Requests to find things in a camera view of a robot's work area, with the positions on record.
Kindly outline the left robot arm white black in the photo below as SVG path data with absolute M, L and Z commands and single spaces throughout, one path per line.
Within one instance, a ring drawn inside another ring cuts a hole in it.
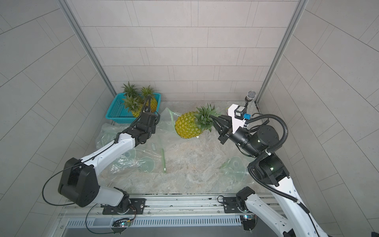
M 115 139 L 82 159 L 69 159 L 64 166 L 58 193 L 80 207 L 97 203 L 110 206 L 124 214 L 130 209 L 129 194 L 119 188 L 102 187 L 97 177 L 113 161 L 140 144 L 146 143 L 156 131 L 160 115 L 142 112 L 128 128 L 116 134 Z

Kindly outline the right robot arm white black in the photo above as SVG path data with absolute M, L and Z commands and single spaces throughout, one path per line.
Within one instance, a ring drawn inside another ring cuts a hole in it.
M 264 114 L 241 121 L 234 117 L 212 116 L 222 144 L 231 140 L 241 152 L 253 157 L 247 166 L 256 183 L 269 190 L 284 215 L 281 216 L 249 187 L 236 196 L 239 208 L 257 215 L 279 237 L 326 237 L 303 203 L 288 169 L 275 153 L 288 137 L 286 122 L 273 114 Z

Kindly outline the clear zip-top bag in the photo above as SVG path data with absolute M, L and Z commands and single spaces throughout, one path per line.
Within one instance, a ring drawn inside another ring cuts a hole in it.
M 254 159 L 251 157 L 234 156 L 225 161 L 219 168 L 220 172 L 233 181 L 241 182 L 249 176 L 247 171 L 248 164 Z
M 160 121 L 157 125 L 156 133 L 152 136 L 152 141 L 166 147 L 188 140 L 181 138 L 175 130 L 175 122 L 181 115 L 182 114 L 166 108 L 160 114 Z
M 111 141 L 114 141 L 116 134 L 118 132 L 122 132 L 126 128 L 128 128 L 130 124 L 119 124 L 119 125 L 111 125 L 109 123 L 105 123 L 102 125 L 99 135 L 95 139 L 95 145 L 97 149 L 100 149 L 106 146 Z
M 147 141 L 125 153 L 109 166 L 111 173 L 139 171 L 144 173 L 166 173 L 165 151 L 159 141 Z

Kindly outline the pineapple yellow orange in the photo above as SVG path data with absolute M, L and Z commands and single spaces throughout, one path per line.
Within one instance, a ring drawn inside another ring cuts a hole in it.
M 156 112 L 158 107 L 158 101 L 154 95 L 154 89 L 151 86 L 142 87 L 141 95 L 144 99 L 147 99 L 147 104 L 151 107 L 151 112 Z

